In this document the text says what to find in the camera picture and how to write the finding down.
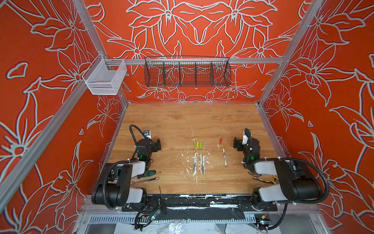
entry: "red wall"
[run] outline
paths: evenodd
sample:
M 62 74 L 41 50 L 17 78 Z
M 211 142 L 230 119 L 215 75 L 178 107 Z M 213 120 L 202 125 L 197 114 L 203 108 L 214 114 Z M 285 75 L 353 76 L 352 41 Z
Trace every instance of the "red wall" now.
M 13 0 L 0 6 L 3 181 L 97 52 L 71 0 Z M 87 90 L 0 214 L 0 233 L 70 233 L 122 112 L 119 97 Z
M 373 12 L 325 1 L 265 104 L 285 153 L 328 177 L 319 208 L 333 233 L 374 232 Z
M 110 58 L 159 55 L 281 57 L 310 1 L 85 0 Z M 128 66 L 131 102 L 257 101 L 276 64 L 234 65 L 225 88 L 148 88 Z

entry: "wooden tabletop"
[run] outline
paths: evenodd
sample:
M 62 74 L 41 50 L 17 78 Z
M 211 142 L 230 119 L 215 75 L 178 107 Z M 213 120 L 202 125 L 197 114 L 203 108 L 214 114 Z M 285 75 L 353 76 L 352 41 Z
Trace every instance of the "wooden tabletop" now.
M 159 185 L 163 194 L 250 194 L 253 188 L 269 185 L 252 179 L 241 163 L 243 152 L 233 148 L 234 137 L 241 139 L 244 128 L 248 128 L 252 137 L 260 141 L 261 157 L 276 157 L 254 104 L 130 104 L 109 162 L 131 158 L 134 141 L 130 124 L 151 130 L 152 140 L 161 140 L 162 150 L 152 154 L 150 167 L 157 171 L 155 176 L 160 180 L 135 186 L 145 188 L 149 194 L 159 194 Z M 141 134 L 133 130 L 140 140 Z M 201 142 L 203 149 L 195 148 L 194 140 Z M 193 175 L 195 152 L 197 173 Z M 205 156 L 205 176 L 199 171 L 200 154 Z

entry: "screwdriver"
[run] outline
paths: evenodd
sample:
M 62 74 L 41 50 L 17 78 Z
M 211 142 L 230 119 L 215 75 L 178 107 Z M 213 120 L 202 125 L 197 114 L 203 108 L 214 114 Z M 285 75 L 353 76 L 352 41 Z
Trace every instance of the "screwdriver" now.
M 137 175 L 137 176 L 134 176 L 134 177 L 131 177 L 132 179 L 134 178 L 143 178 L 143 177 L 149 177 L 149 176 L 153 176 L 154 174 L 156 174 L 156 171 L 155 170 L 151 170 L 151 171 L 146 171 L 144 172 L 143 174 L 140 174 L 140 175 Z

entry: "wrench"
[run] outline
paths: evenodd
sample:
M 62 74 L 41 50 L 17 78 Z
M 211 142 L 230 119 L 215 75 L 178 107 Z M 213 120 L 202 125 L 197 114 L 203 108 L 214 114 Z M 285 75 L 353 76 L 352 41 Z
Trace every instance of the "wrench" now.
M 160 179 L 160 178 L 159 178 L 158 176 L 156 176 L 155 178 L 147 179 L 147 180 L 141 180 L 141 181 L 138 181 L 138 182 L 134 182 L 134 181 L 132 181 L 132 182 L 130 183 L 130 186 L 135 186 L 135 185 L 137 185 L 137 184 L 139 184 L 139 183 L 147 183 L 147 182 L 154 181 L 154 180 L 159 180 L 159 179 Z

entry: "yellow and black tool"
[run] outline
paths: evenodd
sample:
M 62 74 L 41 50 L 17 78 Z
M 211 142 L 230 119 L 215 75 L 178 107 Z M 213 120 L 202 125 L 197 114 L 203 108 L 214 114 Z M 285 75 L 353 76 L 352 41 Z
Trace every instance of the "yellow and black tool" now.
M 276 185 L 278 177 L 277 176 L 273 176 L 274 180 L 265 180 L 265 179 L 261 179 L 261 178 L 258 178 L 258 177 L 253 177 L 252 179 L 261 181 L 263 183 L 272 183 L 272 184 Z

